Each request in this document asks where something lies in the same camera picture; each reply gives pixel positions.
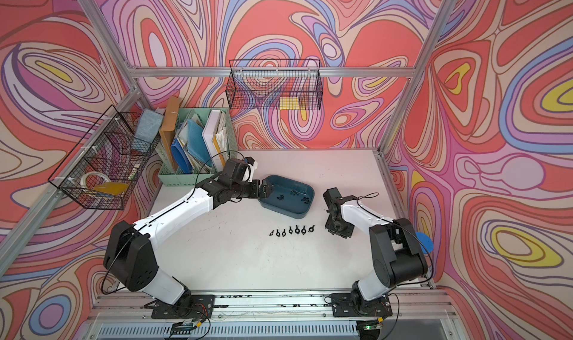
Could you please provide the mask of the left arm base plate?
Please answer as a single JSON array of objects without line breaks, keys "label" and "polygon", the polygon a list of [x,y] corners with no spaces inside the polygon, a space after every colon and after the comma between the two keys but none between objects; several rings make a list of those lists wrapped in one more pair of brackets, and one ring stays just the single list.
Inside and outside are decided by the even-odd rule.
[{"label": "left arm base plate", "polygon": [[175,304],[155,301],[152,307],[153,319],[209,319],[213,314],[214,295],[183,294]]}]

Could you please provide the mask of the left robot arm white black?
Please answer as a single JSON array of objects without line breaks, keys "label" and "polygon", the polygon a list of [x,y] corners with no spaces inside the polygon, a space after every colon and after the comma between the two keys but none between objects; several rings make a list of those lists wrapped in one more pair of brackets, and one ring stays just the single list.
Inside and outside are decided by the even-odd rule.
[{"label": "left robot arm white black", "polygon": [[254,178],[251,158],[229,159],[223,171],[195,184],[185,196],[132,224],[121,221],[110,234],[104,267],[131,292],[144,292],[171,307],[191,307],[191,292],[158,264],[155,251],[191,221],[228,202],[268,198],[273,186]]}]

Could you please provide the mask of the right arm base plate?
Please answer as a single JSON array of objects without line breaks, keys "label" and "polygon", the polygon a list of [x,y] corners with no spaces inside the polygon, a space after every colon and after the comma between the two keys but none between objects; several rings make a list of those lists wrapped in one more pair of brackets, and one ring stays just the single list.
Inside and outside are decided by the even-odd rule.
[{"label": "right arm base plate", "polygon": [[382,318],[393,315],[392,306],[386,295],[372,301],[365,301],[359,293],[332,293],[328,304],[335,318]]}]

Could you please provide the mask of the dark teal storage box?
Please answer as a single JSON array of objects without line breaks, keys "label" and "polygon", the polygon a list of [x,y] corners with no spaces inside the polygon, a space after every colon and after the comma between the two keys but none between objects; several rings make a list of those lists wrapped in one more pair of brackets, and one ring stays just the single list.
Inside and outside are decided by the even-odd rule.
[{"label": "dark teal storage box", "polygon": [[259,199],[263,208],[293,219],[303,219],[310,211],[315,191],[307,183],[270,175],[263,184],[271,190],[266,198]]}]

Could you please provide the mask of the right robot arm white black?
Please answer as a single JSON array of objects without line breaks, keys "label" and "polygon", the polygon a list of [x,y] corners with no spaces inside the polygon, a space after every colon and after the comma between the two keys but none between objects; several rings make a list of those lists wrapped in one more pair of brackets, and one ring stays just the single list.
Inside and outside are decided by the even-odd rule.
[{"label": "right robot arm white black", "polygon": [[355,304],[380,300],[402,283],[428,273],[426,250],[408,219],[378,215],[361,203],[361,197],[343,197],[337,188],[327,189],[323,198],[330,234],[349,239],[361,230],[369,237],[373,270],[353,285]]}]

